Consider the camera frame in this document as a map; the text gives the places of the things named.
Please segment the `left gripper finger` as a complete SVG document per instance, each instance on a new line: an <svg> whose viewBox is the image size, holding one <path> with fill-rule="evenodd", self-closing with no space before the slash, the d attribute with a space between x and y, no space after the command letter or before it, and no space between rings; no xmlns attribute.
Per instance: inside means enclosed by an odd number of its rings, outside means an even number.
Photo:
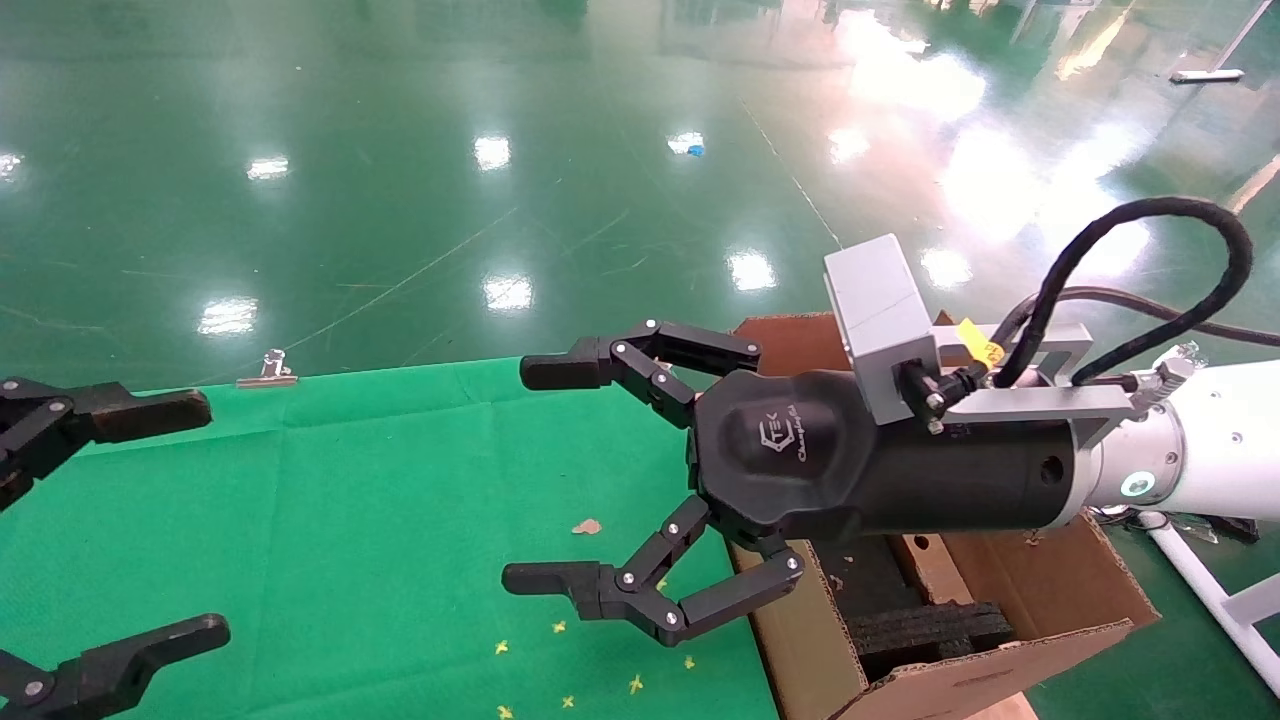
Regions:
<svg viewBox="0 0 1280 720"><path fill-rule="evenodd" d="M155 674L230 642L220 614L86 650L55 669L1 652L3 719L105 719L134 708Z"/></svg>
<svg viewBox="0 0 1280 720"><path fill-rule="evenodd" d="M1 387L1 510L87 445L119 445L207 427L205 393L138 396L116 382L63 388L20 377Z"/></svg>

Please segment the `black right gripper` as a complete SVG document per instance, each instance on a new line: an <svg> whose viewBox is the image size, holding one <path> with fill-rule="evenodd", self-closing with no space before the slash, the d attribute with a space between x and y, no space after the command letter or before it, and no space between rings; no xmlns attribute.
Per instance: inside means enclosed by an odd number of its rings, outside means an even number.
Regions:
<svg viewBox="0 0 1280 720"><path fill-rule="evenodd" d="M521 357L526 389L617 384L672 427L690 428L691 484L703 498L687 497L621 568L513 562L503 588L562 594L584 621L625 620L676 647L795 589L806 564L782 538L1030 530L1071 516L1076 447L1068 423L951 424L940 433L915 418L881 425L852 373L765 377L754 373L760 357L753 341L658 320ZM698 398L676 366L727 377ZM762 562L672 600L658 584L712 519L740 544L763 538Z"/></svg>

